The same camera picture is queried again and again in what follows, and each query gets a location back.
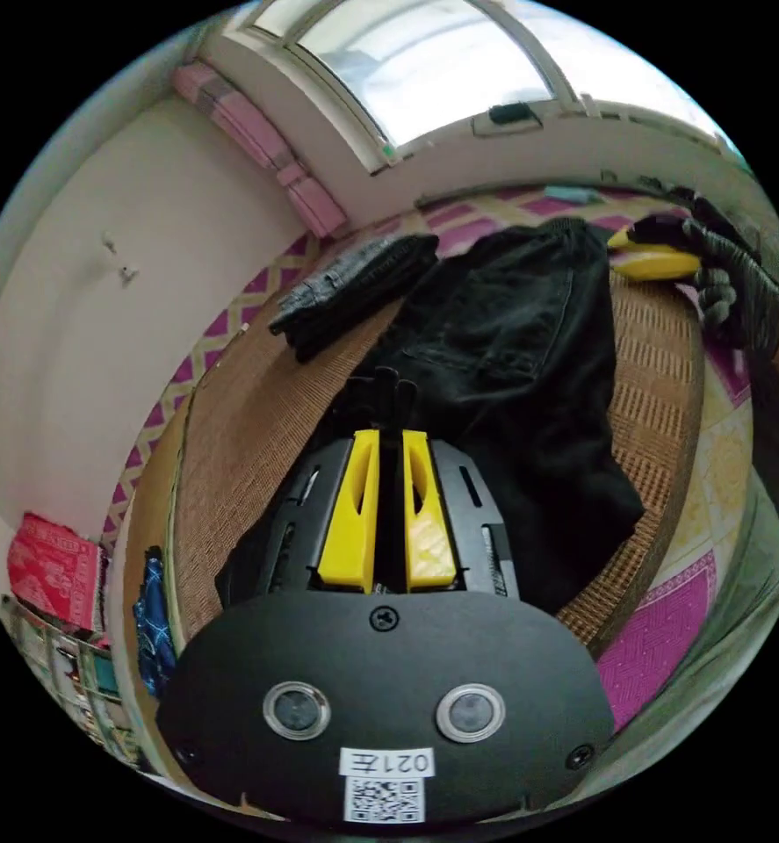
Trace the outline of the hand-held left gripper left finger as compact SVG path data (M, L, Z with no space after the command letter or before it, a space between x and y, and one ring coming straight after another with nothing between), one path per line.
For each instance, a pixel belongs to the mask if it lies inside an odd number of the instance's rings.
M371 591L379 508L379 432L359 430L331 512L318 576L323 585Z

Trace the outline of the person's right hand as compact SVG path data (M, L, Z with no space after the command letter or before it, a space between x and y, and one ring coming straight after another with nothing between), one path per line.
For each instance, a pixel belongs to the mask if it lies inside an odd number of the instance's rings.
M702 224L682 222L701 260L695 289L705 328L724 344L773 361L779 352L779 287L743 249Z

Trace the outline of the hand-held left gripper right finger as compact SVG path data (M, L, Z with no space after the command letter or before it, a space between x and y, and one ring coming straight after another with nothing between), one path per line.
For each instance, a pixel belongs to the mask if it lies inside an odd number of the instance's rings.
M426 433L402 431L401 464L407 590L446 589L457 565Z

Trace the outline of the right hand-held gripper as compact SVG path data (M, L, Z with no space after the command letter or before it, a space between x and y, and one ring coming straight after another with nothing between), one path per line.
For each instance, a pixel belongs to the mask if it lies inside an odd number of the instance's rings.
M695 248L703 230L725 234L725 214L701 192L675 186L666 198L688 215L655 213L615 232L607 242L607 249L614 249L611 267L631 282L681 282L694 276L701 269L700 259L672 248ZM634 248L634 243L664 246Z

